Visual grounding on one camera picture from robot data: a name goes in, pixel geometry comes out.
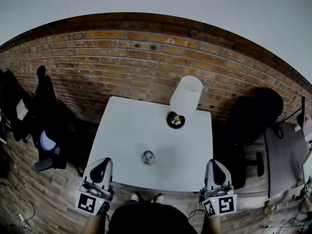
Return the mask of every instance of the white wall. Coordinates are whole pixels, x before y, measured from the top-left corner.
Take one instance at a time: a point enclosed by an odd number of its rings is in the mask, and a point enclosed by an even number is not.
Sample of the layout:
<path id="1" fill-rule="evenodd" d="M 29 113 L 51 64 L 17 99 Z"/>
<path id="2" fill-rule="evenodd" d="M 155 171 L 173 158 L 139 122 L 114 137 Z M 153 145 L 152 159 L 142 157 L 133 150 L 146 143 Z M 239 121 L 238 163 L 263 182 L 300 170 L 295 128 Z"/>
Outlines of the white wall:
<path id="1" fill-rule="evenodd" d="M 0 44 L 40 25 L 105 12 L 149 12 L 209 23 L 278 55 L 312 83 L 312 0 L 0 0 Z"/>

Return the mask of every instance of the table lamp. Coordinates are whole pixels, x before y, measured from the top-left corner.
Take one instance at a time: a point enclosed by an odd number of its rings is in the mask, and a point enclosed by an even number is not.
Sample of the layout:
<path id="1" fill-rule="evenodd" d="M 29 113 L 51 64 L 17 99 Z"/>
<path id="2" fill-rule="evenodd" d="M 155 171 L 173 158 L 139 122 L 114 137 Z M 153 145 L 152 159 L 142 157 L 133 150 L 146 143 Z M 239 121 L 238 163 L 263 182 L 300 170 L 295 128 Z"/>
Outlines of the table lamp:
<path id="1" fill-rule="evenodd" d="M 181 79 L 170 99 L 170 107 L 167 123 L 173 129 L 181 128 L 185 123 L 185 117 L 191 115 L 197 108 L 203 85 L 193 76 L 185 76 Z"/>

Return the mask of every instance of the table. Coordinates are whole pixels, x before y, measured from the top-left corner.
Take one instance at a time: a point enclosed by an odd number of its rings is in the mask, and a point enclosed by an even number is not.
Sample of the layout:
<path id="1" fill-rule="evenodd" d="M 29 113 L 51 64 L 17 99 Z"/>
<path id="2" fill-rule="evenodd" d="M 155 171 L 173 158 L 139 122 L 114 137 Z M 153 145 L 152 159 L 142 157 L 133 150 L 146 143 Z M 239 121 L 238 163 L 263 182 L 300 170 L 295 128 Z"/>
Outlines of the table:
<path id="1" fill-rule="evenodd" d="M 185 125 L 166 122 L 170 106 L 110 97 L 97 130 L 88 165 L 113 161 L 113 181 L 156 190 L 198 192 L 204 187 L 207 162 L 213 158 L 211 114 L 196 110 Z M 154 153 L 153 164 L 142 161 Z"/>
<path id="2" fill-rule="evenodd" d="M 299 186 L 303 179 L 302 165 L 309 150 L 303 130 L 294 130 L 290 123 L 281 125 L 284 137 L 279 139 L 271 128 L 265 132 L 269 165 L 269 197 Z"/>

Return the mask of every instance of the lamp base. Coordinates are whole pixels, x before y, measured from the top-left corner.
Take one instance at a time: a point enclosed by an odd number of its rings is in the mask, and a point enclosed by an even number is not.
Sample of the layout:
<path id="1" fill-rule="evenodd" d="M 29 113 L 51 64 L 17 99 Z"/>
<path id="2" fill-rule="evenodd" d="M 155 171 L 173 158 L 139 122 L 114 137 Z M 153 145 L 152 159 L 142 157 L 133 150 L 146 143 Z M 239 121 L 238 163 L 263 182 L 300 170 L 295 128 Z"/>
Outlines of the lamp base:
<path id="1" fill-rule="evenodd" d="M 185 118 L 182 115 L 178 115 L 175 112 L 168 112 L 167 124 L 173 129 L 179 129 L 183 127 Z"/>

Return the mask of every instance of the white label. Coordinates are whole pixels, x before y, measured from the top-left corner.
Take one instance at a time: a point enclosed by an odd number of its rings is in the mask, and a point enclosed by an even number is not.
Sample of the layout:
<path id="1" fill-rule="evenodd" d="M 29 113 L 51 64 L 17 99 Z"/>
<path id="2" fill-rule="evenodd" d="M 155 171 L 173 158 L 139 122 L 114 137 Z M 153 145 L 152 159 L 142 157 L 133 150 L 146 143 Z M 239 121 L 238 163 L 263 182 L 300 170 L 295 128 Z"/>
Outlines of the white label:
<path id="1" fill-rule="evenodd" d="M 16 106 L 16 113 L 18 115 L 18 118 L 20 120 L 23 120 L 27 112 L 28 112 L 28 109 L 25 107 L 25 104 L 23 100 L 21 99 L 18 105 Z"/>

